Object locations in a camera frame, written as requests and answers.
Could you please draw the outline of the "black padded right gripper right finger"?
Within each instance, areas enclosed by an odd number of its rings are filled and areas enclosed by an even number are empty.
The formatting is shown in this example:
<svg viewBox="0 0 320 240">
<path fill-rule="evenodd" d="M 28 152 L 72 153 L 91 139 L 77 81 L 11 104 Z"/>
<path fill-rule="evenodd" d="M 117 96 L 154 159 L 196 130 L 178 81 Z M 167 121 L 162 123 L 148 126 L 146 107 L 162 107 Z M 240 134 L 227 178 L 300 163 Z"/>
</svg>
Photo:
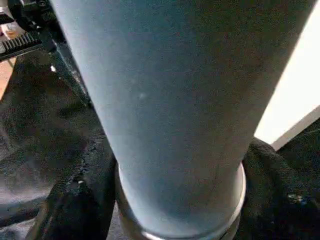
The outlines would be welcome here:
<svg viewBox="0 0 320 240">
<path fill-rule="evenodd" d="M 268 143 L 253 138 L 242 161 L 246 195 L 238 240 L 318 240 L 320 177 L 301 176 Z"/>
</svg>

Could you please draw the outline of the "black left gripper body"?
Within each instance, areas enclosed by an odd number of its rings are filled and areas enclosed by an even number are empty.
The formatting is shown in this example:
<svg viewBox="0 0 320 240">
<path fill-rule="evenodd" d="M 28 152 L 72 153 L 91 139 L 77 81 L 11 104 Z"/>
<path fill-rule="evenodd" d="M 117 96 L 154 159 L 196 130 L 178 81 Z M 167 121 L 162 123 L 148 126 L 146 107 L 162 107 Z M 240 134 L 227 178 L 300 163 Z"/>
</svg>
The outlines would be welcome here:
<svg viewBox="0 0 320 240">
<path fill-rule="evenodd" d="M 55 52 L 66 42 L 49 0 L 0 2 L 0 61 L 40 48 Z"/>
</svg>

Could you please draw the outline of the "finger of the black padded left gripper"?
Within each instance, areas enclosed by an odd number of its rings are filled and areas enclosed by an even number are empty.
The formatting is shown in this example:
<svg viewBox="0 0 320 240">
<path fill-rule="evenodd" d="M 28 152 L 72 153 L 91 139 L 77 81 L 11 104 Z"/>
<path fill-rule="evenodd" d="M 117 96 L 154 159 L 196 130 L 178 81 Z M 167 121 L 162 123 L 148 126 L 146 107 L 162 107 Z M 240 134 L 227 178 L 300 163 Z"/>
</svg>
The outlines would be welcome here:
<svg viewBox="0 0 320 240">
<path fill-rule="evenodd" d="M 56 46 L 49 55 L 52 60 L 51 71 L 64 81 L 83 105 L 91 106 L 87 88 L 68 46 Z"/>
</svg>

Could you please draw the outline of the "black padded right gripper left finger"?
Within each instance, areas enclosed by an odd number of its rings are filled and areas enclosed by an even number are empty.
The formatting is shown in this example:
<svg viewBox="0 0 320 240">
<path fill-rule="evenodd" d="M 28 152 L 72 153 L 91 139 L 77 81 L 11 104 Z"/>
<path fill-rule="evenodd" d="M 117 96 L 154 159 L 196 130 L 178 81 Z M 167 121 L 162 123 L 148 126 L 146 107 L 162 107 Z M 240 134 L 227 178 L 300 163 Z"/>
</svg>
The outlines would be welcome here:
<svg viewBox="0 0 320 240">
<path fill-rule="evenodd" d="M 27 240 L 105 240 L 115 206 L 116 160 L 107 141 L 90 142 L 79 165 L 59 180 Z"/>
</svg>

